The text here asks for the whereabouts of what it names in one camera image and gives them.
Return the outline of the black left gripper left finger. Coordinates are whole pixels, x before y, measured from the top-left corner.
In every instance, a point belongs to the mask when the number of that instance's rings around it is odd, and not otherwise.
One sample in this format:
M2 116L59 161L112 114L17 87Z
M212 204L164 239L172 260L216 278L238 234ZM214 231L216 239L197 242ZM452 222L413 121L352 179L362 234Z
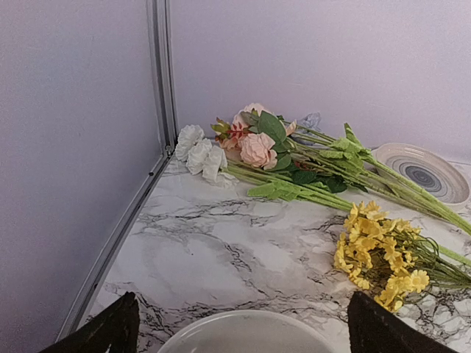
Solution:
M126 292L86 325L43 349L59 352L137 352L139 306L133 292Z

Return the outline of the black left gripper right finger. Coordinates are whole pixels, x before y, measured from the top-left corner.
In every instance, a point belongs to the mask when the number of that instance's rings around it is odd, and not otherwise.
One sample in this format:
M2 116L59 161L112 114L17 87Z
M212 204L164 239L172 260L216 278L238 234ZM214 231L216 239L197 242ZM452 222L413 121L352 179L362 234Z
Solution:
M365 293L356 291L347 307L352 353L453 353L454 350L412 329Z

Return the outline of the yellow fake flower bunch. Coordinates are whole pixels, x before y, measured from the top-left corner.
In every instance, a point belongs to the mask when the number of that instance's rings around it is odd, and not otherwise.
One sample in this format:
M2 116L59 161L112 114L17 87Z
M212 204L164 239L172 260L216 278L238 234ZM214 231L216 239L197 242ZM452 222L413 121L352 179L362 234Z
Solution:
M375 202L352 205L333 261L389 312L434 288L470 288L469 260L422 236L410 221L389 218Z

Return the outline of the blue fake flower stem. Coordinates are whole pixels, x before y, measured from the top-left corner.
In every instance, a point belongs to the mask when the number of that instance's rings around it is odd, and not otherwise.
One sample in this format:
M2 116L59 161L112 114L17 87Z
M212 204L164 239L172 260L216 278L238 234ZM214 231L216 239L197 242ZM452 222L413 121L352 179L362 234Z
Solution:
M297 122L290 137L300 165L342 177L356 188L379 193L386 199L417 212L440 218L470 233L470 222L439 201L431 192L394 171L374 157L344 124L345 136L333 138L321 132L320 114L311 113Z

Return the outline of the white fake flower stem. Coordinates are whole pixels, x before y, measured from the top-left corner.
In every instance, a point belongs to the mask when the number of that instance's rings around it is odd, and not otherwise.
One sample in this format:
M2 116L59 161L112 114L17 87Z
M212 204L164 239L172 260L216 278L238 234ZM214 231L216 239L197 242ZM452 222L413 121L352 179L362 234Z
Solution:
M324 182L308 177L306 182L282 174L246 166L227 158L226 151L204 137L198 125L188 125L180 130L175 149L176 158L185 163L193 175L213 186L234 188L240 181L253 184L247 191L251 197L307 201L334 209L348 211L351 203L332 193Z

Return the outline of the small pink blossom stem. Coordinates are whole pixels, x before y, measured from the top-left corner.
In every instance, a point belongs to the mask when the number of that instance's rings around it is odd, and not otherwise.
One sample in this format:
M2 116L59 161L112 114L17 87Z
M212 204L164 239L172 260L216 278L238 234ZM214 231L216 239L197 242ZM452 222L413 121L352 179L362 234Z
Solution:
M241 116L236 115L231 124L217 118L216 123L211 124L210 127L216 134L216 142L218 142L223 149L227 151L240 151L241 141L248 136L251 126L247 124Z

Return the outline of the large pink fake rose stem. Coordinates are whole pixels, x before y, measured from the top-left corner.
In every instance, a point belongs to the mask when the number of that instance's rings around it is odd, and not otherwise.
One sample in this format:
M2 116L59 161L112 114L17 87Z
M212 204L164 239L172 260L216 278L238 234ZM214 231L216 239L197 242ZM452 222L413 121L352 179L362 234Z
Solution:
M285 121L281 115L275 115L259 103L247 105L236 115L241 116L251 127L248 136L241 141L241 150L228 151L232 160L241 160L248 166L265 171L292 174L300 182L313 177L324 182L332 193L341 193L348 187L355 188L340 176L300 165L300 159L294 156L294 145L290 141L297 127L296 121Z

